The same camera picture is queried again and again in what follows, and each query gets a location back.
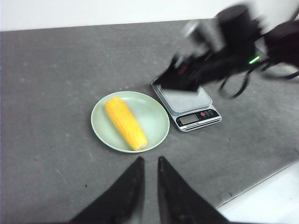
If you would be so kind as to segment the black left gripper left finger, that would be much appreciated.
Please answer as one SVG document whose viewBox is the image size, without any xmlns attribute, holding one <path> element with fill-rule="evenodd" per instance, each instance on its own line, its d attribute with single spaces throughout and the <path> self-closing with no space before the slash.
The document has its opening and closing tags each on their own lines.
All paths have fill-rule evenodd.
<svg viewBox="0 0 299 224">
<path fill-rule="evenodd" d="M 144 159 L 135 161 L 102 195 L 79 212 L 71 224 L 140 224 L 145 198 Z"/>
</svg>

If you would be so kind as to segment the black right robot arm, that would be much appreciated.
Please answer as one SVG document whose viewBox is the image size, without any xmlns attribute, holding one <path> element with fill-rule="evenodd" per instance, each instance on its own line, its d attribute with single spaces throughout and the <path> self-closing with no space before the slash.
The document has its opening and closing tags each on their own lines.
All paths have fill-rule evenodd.
<svg viewBox="0 0 299 224">
<path fill-rule="evenodd" d="M 238 4 L 216 15 L 216 29 L 224 43 L 217 50 L 198 22 L 189 22 L 183 29 L 186 38 L 205 48 L 202 55 L 175 55 L 169 67 L 154 80 L 164 89 L 196 91 L 201 85 L 221 82 L 219 93 L 228 97 L 224 85 L 236 74 L 245 73 L 238 95 L 249 84 L 250 74 L 259 69 L 285 63 L 299 65 L 299 22 L 291 19 L 263 33 L 258 19 L 249 7 Z"/>
</svg>

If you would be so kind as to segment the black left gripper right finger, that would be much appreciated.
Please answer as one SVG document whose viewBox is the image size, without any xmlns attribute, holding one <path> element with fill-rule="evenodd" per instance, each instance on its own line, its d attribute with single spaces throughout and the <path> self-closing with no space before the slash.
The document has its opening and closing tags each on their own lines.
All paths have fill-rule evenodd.
<svg viewBox="0 0 299 224">
<path fill-rule="evenodd" d="M 164 156 L 158 158 L 158 205 L 162 224 L 228 224 L 194 191 Z"/>
</svg>

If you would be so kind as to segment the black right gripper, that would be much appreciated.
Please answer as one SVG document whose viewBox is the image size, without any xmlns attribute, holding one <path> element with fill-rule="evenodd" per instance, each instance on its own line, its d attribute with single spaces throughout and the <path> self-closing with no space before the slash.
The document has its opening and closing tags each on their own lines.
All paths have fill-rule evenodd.
<svg viewBox="0 0 299 224">
<path fill-rule="evenodd" d="M 248 61 L 227 50 L 203 55 L 175 55 L 169 67 L 156 80 L 163 89 L 196 91 L 199 86 L 220 82 L 246 71 Z"/>
</svg>

